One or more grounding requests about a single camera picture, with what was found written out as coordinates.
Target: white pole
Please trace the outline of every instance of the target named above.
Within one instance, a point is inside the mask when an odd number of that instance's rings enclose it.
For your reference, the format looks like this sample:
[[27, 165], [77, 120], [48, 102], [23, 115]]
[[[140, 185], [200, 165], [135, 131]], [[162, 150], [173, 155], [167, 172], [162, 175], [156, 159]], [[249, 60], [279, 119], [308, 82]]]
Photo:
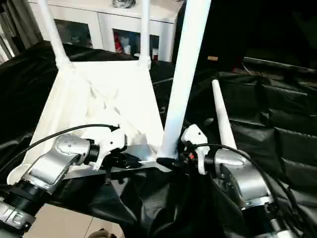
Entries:
[[178, 156], [176, 147], [185, 117], [210, 4], [211, 0], [187, 0], [164, 137], [158, 152], [158, 157], [161, 158], [176, 159]]
[[213, 91], [214, 105], [217, 112], [221, 144], [237, 149], [236, 142], [234, 140], [233, 133], [231, 130], [227, 110], [224, 105], [219, 81], [217, 79], [214, 79], [212, 81], [212, 91]]
[[69, 58], [65, 53], [53, 16], [50, 12], [47, 0], [38, 0], [38, 4], [40, 5], [44, 23], [50, 36], [51, 45], [55, 54], [57, 68], [61, 68], [63, 65], [70, 63]]
[[142, 0], [141, 52], [139, 62], [151, 68], [150, 58], [150, 6], [151, 0]]

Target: tile floor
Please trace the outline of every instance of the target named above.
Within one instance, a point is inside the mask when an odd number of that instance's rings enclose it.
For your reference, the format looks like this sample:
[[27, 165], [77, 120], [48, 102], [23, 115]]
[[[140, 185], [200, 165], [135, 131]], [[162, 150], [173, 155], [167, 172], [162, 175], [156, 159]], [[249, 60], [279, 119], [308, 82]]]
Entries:
[[24, 238], [87, 238], [101, 228], [124, 238], [116, 223], [46, 204]]

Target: red object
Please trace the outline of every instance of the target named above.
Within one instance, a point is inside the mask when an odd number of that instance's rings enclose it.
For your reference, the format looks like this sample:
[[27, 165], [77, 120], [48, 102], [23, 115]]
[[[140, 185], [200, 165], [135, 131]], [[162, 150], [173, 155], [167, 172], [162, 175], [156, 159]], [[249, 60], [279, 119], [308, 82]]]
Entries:
[[123, 52], [118, 33], [114, 33], [114, 47], [117, 53]]

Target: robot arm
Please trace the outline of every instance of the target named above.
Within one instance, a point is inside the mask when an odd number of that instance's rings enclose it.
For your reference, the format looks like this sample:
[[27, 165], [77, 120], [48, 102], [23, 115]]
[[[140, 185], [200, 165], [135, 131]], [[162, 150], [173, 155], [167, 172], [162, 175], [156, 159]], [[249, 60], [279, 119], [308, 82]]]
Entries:
[[34, 162], [0, 202], [0, 237], [19, 237], [30, 229], [35, 215], [49, 201], [70, 166], [92, 164], [92, 170], [97, 171], [105, 155], [125, 148], [126, 135], [119, 129], [112, 132], [109, 145], [103, 144], [102, 148], [93, 140], [72, 134], [59, 136], [52, 149]]
[[189, 145], [183, 153], [186, 163], [197, 164], [202, 175], [206, 174], [205, 168], [215, 172], [217, 184], [240, 208], [252, 237], [295, 237], [291, 231], [285, 229], [265, 179], [247, 160], [247, 156], [227, 149], [218, 149], [213, 156], [207, 146], [195, 147], [194, 145], [207, 143], [206, 136], [196, 125], [191, 125], [184, 131], [182, 142], [185, 146]]

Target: black cloth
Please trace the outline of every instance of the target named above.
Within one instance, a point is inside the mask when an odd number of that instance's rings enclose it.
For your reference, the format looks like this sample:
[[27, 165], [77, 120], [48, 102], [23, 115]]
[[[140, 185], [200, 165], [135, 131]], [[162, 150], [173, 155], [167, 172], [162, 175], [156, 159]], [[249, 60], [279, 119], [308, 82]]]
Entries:
[[[72, 61], [130, 60], [102, 50], [64, 45]], [[153, 62], [150, 70], [164, 123], [173, 65]], [[10, 161], [25, 148], [45, 105], [57, 73], [49, 43], [40, 43], [0, 66], [0, 175], [23, 158]], [[220, 86], [239, 149], [246, 151], [272, 178], [288, 184], [305, 220], [317, 234], [317, 89], [298, 81], [268, 80], [259, 76], [196, 72], [184, 127], [196, 123], [209, 142], [219, 142], [211, 80]], [[50, 203], [121, 225], [125, 237], [247, 237], [239, 209], [210, 176], [156, 169], [125, 172], [104, 185], [104, 176], [63, 182]], [[284, 217], [295, 216], [282, 190]]]

